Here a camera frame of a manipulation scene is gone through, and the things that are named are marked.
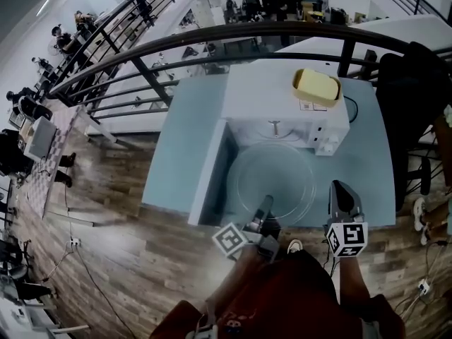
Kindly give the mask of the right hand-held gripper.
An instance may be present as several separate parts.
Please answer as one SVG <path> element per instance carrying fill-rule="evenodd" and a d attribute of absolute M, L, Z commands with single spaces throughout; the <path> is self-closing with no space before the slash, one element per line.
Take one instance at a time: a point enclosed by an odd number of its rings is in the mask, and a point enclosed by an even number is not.
<path fill-rule="evenodd" d="M 350 186 L 344 188 L 340 181 L 333 180 L 329 208 L 326 239 L 333 256 L 358 256 L 368 244 L 368 223 L 364 220 L 361 198 Z"/>

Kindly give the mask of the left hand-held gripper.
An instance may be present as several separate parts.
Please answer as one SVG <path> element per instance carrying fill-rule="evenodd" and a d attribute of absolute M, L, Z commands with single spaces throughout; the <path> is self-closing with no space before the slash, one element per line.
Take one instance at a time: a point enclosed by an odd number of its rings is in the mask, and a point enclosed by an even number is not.
<path fill-rule="evenodd" d="M 213 235 L 214 244 L 229 259 L 233 259 L 245 246 L 254 245 L 265 260 L 273 262 L 280 250 L 278 237 L 281 226 L 274 219 L 272 207 L 273 197 L 266 195 L 250 223 L 243 227 L 229 223 Z"/>

